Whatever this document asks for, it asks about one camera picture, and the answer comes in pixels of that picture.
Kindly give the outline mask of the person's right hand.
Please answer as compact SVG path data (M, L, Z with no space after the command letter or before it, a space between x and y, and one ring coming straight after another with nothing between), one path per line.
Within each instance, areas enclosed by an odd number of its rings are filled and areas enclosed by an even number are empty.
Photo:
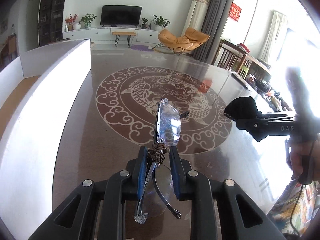
M291 170L296 177L301 175L303 172L302 157L305 155L309 155L310 151L312 150L311 156L315 161L313 180L319 182L319 135L314 142L308 141L303 143L296 143L292 139L290 139L286 145L288 148L290 148Z

